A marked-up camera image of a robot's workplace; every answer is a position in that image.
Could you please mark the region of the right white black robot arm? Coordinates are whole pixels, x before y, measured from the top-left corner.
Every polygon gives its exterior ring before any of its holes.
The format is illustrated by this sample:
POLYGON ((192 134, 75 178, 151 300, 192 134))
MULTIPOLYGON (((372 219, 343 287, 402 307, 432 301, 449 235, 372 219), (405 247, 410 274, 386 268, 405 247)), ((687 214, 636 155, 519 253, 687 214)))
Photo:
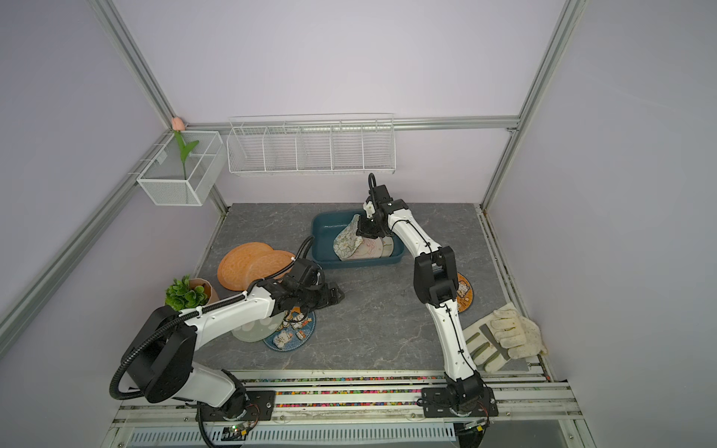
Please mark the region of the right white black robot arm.
POLYGON ((396 237, 414 258, 413 286, 431 314, 443 353, 446 389, 443 399, 424 399, 429 406, 449 408, 458 416, 481 411, 496 414, 489 388, 474 361, 459 321, 459 273, 455 252, 433 240, 418 224, 405 201, 394 199, 375 175, 368 177, 369 195, 363 205, 357 235, 396 237))

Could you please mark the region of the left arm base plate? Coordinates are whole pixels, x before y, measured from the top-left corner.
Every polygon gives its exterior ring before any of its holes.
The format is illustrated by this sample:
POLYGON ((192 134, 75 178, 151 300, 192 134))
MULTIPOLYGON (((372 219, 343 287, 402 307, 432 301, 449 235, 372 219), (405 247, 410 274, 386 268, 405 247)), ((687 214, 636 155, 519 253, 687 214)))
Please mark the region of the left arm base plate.
POLYGON ((199 413, 204 422, 263 422, 269 421, 276 404, 276 390, 248 390, 233 395, 222 407, 199 404, 199 413))

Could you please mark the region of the white green floral coaster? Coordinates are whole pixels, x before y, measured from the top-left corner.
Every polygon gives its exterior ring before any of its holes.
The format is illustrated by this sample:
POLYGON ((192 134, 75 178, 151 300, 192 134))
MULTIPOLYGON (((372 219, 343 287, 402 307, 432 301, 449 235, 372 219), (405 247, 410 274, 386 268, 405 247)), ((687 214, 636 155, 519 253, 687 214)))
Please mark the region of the white green floral coaster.
POLYGON ((349 259, 362 242, 363 237, 358 235, 360 218, 361 215, 355 214, 349 224, 334 238, 332 248, 340 261, 349 259))

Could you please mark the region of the blue orange cats coaster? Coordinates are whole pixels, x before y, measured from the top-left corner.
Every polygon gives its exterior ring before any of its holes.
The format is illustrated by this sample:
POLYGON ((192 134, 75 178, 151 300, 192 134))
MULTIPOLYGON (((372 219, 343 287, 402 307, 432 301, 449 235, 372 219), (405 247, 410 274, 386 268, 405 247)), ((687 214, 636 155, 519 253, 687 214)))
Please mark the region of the blue orange cats coaster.
POLYGON ((474 289, 471 282, 461 273, 457 274, 459 285, 457 286, 457 309, 459 313, 467 311, 474 302, 474 289))

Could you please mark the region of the pink white bunny coaster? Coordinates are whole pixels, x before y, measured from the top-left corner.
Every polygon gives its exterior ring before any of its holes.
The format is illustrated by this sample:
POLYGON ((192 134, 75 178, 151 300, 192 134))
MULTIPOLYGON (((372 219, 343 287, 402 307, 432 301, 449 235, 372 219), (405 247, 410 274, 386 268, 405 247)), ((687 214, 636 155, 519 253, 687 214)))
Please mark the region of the pink white bunny coaster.
POLYGON ((382 237, 375 239, 363 238, 360 245, 349 257, 351 261, 354 259, 382 259, 388 258, 393 254, 394 240, 392 237, 382 237))

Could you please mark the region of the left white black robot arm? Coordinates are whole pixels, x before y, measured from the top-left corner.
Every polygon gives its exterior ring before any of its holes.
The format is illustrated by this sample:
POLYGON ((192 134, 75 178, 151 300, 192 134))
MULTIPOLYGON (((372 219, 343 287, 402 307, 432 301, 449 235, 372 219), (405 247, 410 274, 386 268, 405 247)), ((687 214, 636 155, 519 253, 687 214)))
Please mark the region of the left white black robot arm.
POLYGON ((260 278, 214 304, 182 312, 162 306, 151 313, 123 354, 109 395, 117 401, 194 401, 216 409, 224 419, 239 419, 251 404, 246 387, 229 371, 200 364, 195 353, 248 323, 285 315, 293 308, 306 315, 339 304, 344 297, 315 261, 297 259, 280 279, 260 278))

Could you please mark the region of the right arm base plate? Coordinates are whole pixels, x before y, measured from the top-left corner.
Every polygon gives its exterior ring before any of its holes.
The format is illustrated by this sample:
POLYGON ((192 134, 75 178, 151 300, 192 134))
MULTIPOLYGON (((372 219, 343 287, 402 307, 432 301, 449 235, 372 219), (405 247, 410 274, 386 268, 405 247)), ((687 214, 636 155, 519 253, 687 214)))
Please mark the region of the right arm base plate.
POLYGON ((457 394, 444 388, 422 388, 416 405, 427 418, 477 417, 493 418, 499 415, 497 400, 491 388, 474 399, 460 401, 457 394))

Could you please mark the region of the pale green bunny coaster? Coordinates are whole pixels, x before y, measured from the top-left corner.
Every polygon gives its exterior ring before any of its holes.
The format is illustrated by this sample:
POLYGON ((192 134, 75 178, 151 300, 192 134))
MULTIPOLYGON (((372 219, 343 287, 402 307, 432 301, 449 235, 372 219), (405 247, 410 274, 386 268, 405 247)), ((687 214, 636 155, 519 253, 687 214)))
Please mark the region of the pale green bunny coaster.
POLYGON ((257 343, 274 334, 284 323, 286 314, 254 320, 232 330, 233 337, 244 343, 257 343))

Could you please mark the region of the blue orange animals coaster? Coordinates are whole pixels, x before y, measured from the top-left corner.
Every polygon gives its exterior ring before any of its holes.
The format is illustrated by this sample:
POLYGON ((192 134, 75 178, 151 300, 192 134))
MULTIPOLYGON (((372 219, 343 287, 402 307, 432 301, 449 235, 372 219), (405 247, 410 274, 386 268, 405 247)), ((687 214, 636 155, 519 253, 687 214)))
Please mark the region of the blue orange animals coaster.
POLYGON ((263 343, 276 352, 297 350, 309 341, 317 326, 314 311, 303 313, 299 307, 285 314, 276 330, 263 339, 263 343))

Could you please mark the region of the teal plastic storage box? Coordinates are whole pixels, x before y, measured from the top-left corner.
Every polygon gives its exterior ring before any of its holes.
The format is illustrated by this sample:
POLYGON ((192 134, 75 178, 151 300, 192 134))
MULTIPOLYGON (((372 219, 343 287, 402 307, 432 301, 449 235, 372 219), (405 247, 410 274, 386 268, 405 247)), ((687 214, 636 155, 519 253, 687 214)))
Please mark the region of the teal plastic storage box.
POLYGON ((312 223, 311 256, 324 269, 359 268, 398 263, 405 252, 398 237, 357 235, 363 210, 321 213, 312 223))

